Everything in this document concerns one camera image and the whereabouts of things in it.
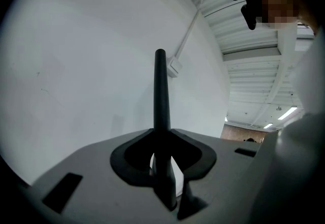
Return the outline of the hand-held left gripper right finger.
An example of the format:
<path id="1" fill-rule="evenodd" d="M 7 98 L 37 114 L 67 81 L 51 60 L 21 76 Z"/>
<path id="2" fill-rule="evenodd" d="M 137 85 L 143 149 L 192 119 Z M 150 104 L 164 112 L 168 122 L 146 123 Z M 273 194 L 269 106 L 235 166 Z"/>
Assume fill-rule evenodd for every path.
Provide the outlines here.
<path id="1" fill-rule="evenodd" d="M 161 196 L 169 210 L 174 210 L 176 201 L 176 180 L 171 164 L 171 135 L 170 135 L 170 108 L 166 52 L 160 51 L 160 115 L 161 115 L 161 166 L 162 166 L 162 189 Z"/>

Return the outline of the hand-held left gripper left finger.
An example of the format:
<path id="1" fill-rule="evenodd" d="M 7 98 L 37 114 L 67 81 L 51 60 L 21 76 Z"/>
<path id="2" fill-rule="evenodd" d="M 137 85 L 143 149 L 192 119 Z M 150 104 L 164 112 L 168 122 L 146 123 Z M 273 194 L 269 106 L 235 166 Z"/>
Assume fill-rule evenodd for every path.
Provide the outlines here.
<path id="1" fill-rule="evenodd" d="M 161 196 L 161 189 L 163 187 L 162 179 L 162 166 L 161 166 L 161 97 L 160 97 L 160 51 L 158 49 L 155 52 L 155 63 L 154 63 L 154 138 L 155 138 L 155 151 L 154 151 L 154 176 L 156 178 L 157 184 L 154 187 L 154 192 L 163 202 Z"/>

